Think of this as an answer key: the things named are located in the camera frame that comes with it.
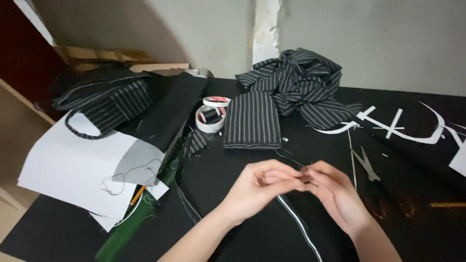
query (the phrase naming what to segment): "hand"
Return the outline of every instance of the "hand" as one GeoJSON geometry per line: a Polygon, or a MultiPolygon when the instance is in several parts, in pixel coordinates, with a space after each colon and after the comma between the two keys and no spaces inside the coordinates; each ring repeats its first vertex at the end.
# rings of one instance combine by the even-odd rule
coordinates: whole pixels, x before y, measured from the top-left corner
{"type": "Polygon", "coordinates": [[[304,191],[304,184],[297,179],[301,176],[300,172],[274,159],[248,164],[217,209],[239,225],[279,194],[304,191]]]}
{"type": "Polygon", "coordinates": [[[333,220],[351,238],[376,223],[345,173],[324,161],[305,166],[301,173],[311,177],[306,190],[321,201],[333,220]]]}

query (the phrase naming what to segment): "wall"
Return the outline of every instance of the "wall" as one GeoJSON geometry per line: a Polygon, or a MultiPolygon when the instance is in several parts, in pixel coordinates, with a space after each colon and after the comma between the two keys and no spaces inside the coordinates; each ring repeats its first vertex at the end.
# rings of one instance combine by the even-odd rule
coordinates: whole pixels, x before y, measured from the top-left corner
{"type": "Polygon", "coordinates": [[[59,45],[146,50],[215,77],[251,68],[254,0],[33,0],[59,45]]]}
{"type": "Polygon", "coordinates": [[[466,1],[286,0],[280,50],[343,67],[342,86],[466,96],[466,1]]]}

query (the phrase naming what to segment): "black table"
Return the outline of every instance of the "black table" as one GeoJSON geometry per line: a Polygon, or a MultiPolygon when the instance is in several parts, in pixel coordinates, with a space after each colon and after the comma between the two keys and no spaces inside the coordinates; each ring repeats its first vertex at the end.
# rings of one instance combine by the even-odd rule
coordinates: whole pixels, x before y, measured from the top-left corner
{"type": "MultiPolygon", "coordinates": [[[[202,96],[235,97],[244,92],[235,80],[213,79],[202,96]]],[[[178,88],[189,88],[189,85],[178,88]]],[[[342,103],[362,102],[364,109],[377,107],[370,117],[390,125],[398,108],[404,110],[397,126],[413,137],[429,137],[436,118],[429,105],[445,120],[466,125],[466,99],[383,90],[340,88],[342,103]]],[[[374,171],[392,190],[409,195],[415,205],[412,218],[390,213],[379,221],[404,261],[460,261],[466,257],[466,209],[431,209],[430,202],[465,201],[466,178],[448,167],[458,150],[448,132],[435,145],[426,145],[372,129],[368,121],[354,118],[364,128],[350,129],[353,148],[363,146],[374,171]]],[[[321,134],[297,112],[280,118],[283,148],[289,156],[307,165],[325,160],[352,179],[347,132],[321,134]]],[[[187,198],[205,216],[226,196],[245,164],[277,159],[299,169],[296,163],[274,151],[223,150],[223,137],[216,134],[192,158],[179,178],[187,198]]],[[[368,183],[365,170],[355,161],[358,192],[363,197],[368,183]]],[[[350,239],[332,221],[310,193],[286,195],[309,228],[311,241],[324,261],[354,261],[357,255],[350,239]]],[[[192,226],[175,190],[161,199],[155,217],[147,218],[132,237],[118,261],[156,261],[192,226]]],[[[0,251],[27,262],[93,261],[109,234],[85,210],[41,195],[0,245],[0,251]]],[[[234,228],[215,251],[211,261],[316,261],[299,228],[286,210],[272,201],[263,211],[234,228]]]]}

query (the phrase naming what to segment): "right hand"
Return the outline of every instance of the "right hand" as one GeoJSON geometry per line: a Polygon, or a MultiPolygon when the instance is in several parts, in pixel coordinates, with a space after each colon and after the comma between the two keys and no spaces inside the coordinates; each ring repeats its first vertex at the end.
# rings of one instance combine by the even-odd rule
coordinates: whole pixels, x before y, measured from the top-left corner
{"type": "Polygon", "coordinates": [[[311,177],[306,190],[321,201],[337,225],[351,238],[376,223],[345,173],[324,161],[303,167],[301,173],[311,177]]]}

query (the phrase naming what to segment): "left hand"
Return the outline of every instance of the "left hand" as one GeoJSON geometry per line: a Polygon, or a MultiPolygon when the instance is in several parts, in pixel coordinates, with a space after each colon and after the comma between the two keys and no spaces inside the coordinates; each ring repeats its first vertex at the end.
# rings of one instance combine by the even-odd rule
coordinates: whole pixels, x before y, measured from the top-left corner
{"type": "Polygon", "coordinates": [[[272,199],[292,190],[304,191],[302,174],[277,160],[248,164],[217,207],[233,224],[239,225],[262,210],[272,199]]]}

